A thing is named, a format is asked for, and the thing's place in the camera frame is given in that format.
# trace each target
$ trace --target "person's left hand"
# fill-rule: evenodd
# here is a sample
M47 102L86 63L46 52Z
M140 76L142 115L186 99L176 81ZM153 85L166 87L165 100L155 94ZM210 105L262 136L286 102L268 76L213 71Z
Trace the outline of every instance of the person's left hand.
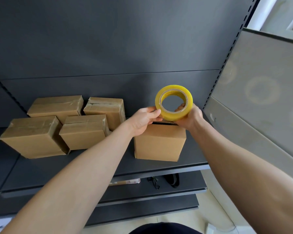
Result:
M139 109L131 118L126 120L130 129L133 130L133 136L141 135L147 128L147 125L152 124L153 121L162 121L159 117L160 109L156 107L147 107Z

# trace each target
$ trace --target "yellow tape roll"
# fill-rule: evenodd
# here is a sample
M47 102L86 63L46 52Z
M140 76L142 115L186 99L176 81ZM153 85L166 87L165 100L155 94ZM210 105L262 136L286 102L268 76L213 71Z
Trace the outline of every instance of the yellow tape roll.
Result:
M186 104L182 110L178 112L171 112L163 107L163 100L171 95L178 96ZM158 91L155 97L155 106L157 109L161 110L161 116L167 121L178 121L183 118L191 111L192 105L193 98L191 93L185 87L179 85L168 85Z

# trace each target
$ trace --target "sealed cardboard box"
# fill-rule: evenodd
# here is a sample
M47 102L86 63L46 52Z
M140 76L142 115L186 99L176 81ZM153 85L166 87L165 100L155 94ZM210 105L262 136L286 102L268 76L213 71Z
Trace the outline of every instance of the sealed cardboard box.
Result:
M148 125L134 137L135 157L176 162L186 141L186 130L177 125Z
M140 178L133 179L133 180L127 180L127 181L119 181L119 182L110 182L108 186L118 186L118 185L126 185L126 184L138 184L140 183Z
M64 124L67 116L81 115L84 104L81 95L37 98L29 108L30 117L56 116Z
M0 140L26 158L64 155L69 148L59 136L61 128L56 116L13 119Z
M115 130L126 120L124 101L121 98L94 98L90 97L84 108L86 115L106 114L111 131Z
M110 134L105 114L67 117L60 136L71 150L88 149Z

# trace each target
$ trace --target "dark clothing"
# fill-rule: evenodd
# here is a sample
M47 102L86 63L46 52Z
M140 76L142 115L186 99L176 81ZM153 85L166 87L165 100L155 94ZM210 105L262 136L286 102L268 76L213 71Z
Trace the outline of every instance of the dark clothing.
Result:
M185 225L174 222L149 223L142 225L129 234L202 234Z

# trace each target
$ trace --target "forearm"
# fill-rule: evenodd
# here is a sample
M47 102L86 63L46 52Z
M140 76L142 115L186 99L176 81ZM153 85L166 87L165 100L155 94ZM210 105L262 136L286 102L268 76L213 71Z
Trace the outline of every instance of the forearm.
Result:
M293 233L293 179L202 120L190 132L245 219L258 234Z
M121 124L52 178L2 233L78 233L109 185L132 131Z

